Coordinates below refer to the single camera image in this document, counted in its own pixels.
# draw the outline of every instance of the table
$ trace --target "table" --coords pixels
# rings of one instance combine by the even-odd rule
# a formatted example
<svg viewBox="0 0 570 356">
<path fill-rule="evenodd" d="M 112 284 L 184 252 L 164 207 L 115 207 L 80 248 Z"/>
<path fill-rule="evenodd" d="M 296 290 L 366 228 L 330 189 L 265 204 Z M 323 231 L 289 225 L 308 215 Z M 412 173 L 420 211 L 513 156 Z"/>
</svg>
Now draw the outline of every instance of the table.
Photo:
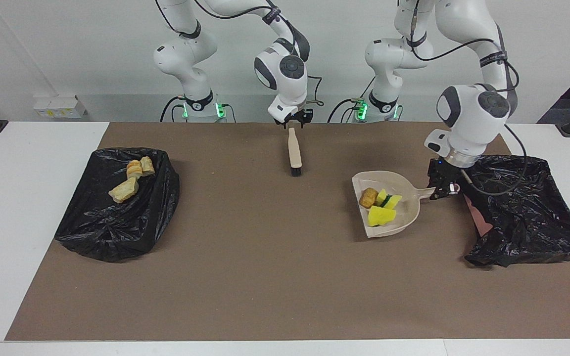
<svg viewBox="0 0 570 356">
<path fill-rule="evenodd" d="M 107 123 L 13 122 L 0 134 L 1 354 L 570 354 L 570 340 L 375 340 L 331 342 L 2 343 Z M 513 125 L 530 155 L 548 160 L 570 207 L 570 139 L 553 126 Z M 513 153 L 520 149 L 504 133 Z M 33 192 L 51 198 L 39 200 Z"/>
</svg>

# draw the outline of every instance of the black garbage bag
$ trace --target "black garbage bag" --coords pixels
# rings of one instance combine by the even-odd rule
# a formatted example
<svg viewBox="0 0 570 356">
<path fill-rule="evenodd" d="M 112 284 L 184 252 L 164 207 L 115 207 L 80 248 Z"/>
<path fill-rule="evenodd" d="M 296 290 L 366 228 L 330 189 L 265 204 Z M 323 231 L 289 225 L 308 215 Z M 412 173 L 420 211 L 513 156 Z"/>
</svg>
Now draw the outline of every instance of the black garbage bag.
<svg viewBox="0 0 570 356">
<path fill-rule="evenodd" d="M 570 211 L 547 161 L 528 157 L 524 179 L 514 191 L 487 196 L 463 178 L 462 192 L 492 225 L 465 256 L 475 266 L 570 261 Z M 484 156 L 466 172 L 483 191 L 505 191 L 522 172 L 521 156 Z"/>
<path fill-rule="evenodd" d="M 138 180 L 138 193 L 115 203 L 108 191 L 127 179 L 131 160 L 151 157 L 155 174 Z M 92 153 L 54 238 L 68 250 L 117 262 L 151 251 L 173 216 L 179 176 L 165 151 L 106 148 Z"/>
</svg>

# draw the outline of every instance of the bread piece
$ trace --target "bread piece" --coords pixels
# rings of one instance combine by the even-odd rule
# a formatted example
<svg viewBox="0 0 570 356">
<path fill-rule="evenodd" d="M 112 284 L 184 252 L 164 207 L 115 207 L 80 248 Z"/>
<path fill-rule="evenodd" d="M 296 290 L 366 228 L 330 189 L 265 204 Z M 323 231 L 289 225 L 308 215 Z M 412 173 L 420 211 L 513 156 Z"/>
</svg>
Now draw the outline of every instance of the bread piece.
<svg viewBox="0 0 570 356">
<path fill-rule="evenodd" d="M 138 160 L 129 161 L 129 163 L 127 164 L 127 168 L 132 167 L 134 165 L 140 165 L 140 161 Z"/>
<path fill-rule="evenodd" d="M 149 156 L 142 157 L 142 159 L 140 160 L 140 166 L 142 167 L 143 177 L 152 176 L 153 174 L 155 174 L 155 168 L 153 168 L 153 161 L 151 160 L 151 157 Z"/>
<path fill-rule="evenodd" d="M 140 178 L 142 177 L 142 167 L 140 166 L 140 161 L 136 161 L 138 164 L 127 167 L 127 178 Z"/>
<path fill-rule="evenodd" d="M 362 192 L 362 196 L 360 196 L 360 205 L 369 209 L 373 206 L 377 197 L 378 191 L 373 188 L 367 188 L 364 192 Z"/>
<path fill-rule="evenodd" d="M 122 203 L 136 195 L 136 192 L 138 192 L 138 180 L 135 177 L 131 177 L 112 189 L 109 195 L 116 203 Z"/>
</svg>

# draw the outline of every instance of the black strap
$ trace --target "black strap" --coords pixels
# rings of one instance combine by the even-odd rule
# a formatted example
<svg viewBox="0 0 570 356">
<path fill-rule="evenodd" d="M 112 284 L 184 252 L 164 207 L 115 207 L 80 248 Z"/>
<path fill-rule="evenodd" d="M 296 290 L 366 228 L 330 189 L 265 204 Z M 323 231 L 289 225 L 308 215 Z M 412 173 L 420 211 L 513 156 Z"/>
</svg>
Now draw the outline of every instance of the black strap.
<svg viewBox="0 0 570 356">
<path fill-rule="evenodd" d="M 504 61 L 505 59 L 507 59 L 507 52 L 505 52 L 504 50 L 502 50 L 501 52 L 490 54 L 489 56 L 481 59 L 481 68 L 485 67 L 489 63 L 494 63 L 496 61 Z"/>
<path fill-rule="evenodd" d="M 183 38 L 196 39 L 201 34 L 201 23 L 197 21 L 197 28 L 195 29 L 195 31 L 192 32 L 192 34 L 187 34 L 185 32 L 178 32 L 178 33 L 179 36 L 182 36 Z"/>
<path fill-rule="evenodd" d="M 408 45 L 409 45 L 410 47 L 413 47 L 413 48 L 414 48 L 414 47 L 417 47 L 417 46 L 421 45 L 421 43 L 426 42 L 426 36 L 427 36 L 427 35 L 428 35 L 427 32 L 424 33 L 424 36 L 423 36 L 421 39 L 419 39 L 418 41 L 415 41 L 415 42 L 410 42 L 410 39 L 406 38 L 406 43 L 408 43 Z"/>
<path fill-rule="evenodd" d="M 385 103 L 383 101 L 375 99 L 375 97 L 373 96 L 373 90 L 369 93 L 369 101 L 371 102 L 371 104 L 373 104 L 373 106 L 375 106 L 375 108 L 380 109 L 381 113 L 391 112 L 391 110 L 393 110 L 393 108 L 395 107 L 395 104 L 397 104 L 397 100 L 398 99 L 395 99 L 394 101 L 391 101 L 390 103 Z M 390 106 L 390 109 L 387 111 L 384 111 L 384 107 L 387 105 Z"/>
<path fill-rule="evenodd" d="M 212 101 L 212 99 L 215 98 L 215 94 L 212 92 L 212 90 L 210 91 L 210 94 L 208 94 L 207 97 L 204 97 L 204 99 L 200 99 L 200 100 L 190 100 L 188 98 L 186 98 L 186 103 L 188 105 L 190 105 L 190 108 L 192 108 L 195 111 L 202 111 L 204 110 L 204 108 L 206 108 L 206 105 L 210 104 L 210 102 Z M 199 109 L 195 108 L 194 105 L 195 104 L 199 104 Z"/>
<path fill-rule="evenodd" d="M 276 6 L 272 7 L 270 12 L 267 13 L 265 16 L 263 16 L 263 22 L 267 23 L 268 25 L 271 24 L 272 21 L 274 21 L 274 19 L 276 18 L 276 16 L 278 16 L 280 13 L 281 9 L 279 9 Z"/>
<path fill-rule="evenodd" d="M 290 43 L 288 40 L 286 40 L 284 38 L 277 38 L 276 41 L 274 41 L 274 43 L 278 43 L 279 45 L 282 45 L 283 47 L 285 47 L 287 52 L 294 54 L 294 56 L 298 56 L 298 52 L 296 51 L 294 44 Z"/>
<path fill-rule="evenodd" d="M 485 88 L 485 90 L 487 90 L 487 91 L 496 90 L 496 88 L 494 88 L 493 85 L 488 84 L 488 83 L 475 83 L 475 86 L 481 86 L 481 87 Z"/>
</svg>

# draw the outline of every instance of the white robotic arm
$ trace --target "white robotic arm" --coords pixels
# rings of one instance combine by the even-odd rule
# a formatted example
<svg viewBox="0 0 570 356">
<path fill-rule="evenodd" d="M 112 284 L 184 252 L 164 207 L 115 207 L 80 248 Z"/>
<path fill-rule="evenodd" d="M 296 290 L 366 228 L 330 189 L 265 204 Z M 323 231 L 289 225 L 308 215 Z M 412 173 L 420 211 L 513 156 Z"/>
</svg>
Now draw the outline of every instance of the white robotic arm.
<svg viewBox="0 0 570 356">
<path fill-rule="evenodd" d="M 194 67 L 217 51 L 215 39 L 202 29 L 190 0 L 157 0 L 157 4 L 168 27 L 179 36 L 154 52 L 155 64 L 162 72 L 179 79 L 186 99 L 185 114 L 190 119 L 217 120 L 221 116 L 217 96 L 206 73 Z"/>
<path fill-rule="evenodd" d="M 437 113 L 450 131 L 435 130 L 425 141 L 440 156 L 429 172 L 437 188 L 433 200 L 451 193 L 450 183 L 461 169 L 475 164 L 518 105 L 502 34 L 484 0 L 439 1 L 435 12 L 444 36 L 471 42 L 468 47 L 479 58 L 483 83 L 451 86 L 439 97 Z"/>
<path fill-rule="evenodd" d="M 403 0 L 395 18 L 401 39 L 382 39 L 369 44 L 366 61 L 376 73 L 367 98 L 369 115 L 391 115 L 402 87 L 397 68 L 425 67 L 432 57 L 425 27 L 434 9 L 439 31 L 447 38 L 470 47 L 480 61 L 483 83 L 451 86 L 437 102 L 439 117 L 450 131 L 435 130 L 426 147 L 441 159 L 429 172 L 437 199 L 450 193 L 450 183 L 461 169 L 472 167 L 487 145 L 502 130 L 518 100 L 507 67 L 502 35 L 489 15 L 484 0 Z"/>
<path fill-rule="evenodd" d="M 278 38 L 255 58 L 255 73 L 266 87 L 277 95 L 268 112 L 277 122 L 285 124 L 298 120 L 302 124 L 312 119 L 311 110 L 303 110 L 307 100 L 307 68 L 309 42 L 281 14 L 271 0 L 205 0 L 221 16 L 236 16 L 255 8 L 250 13 L 261 16 Z"/>
</svg>

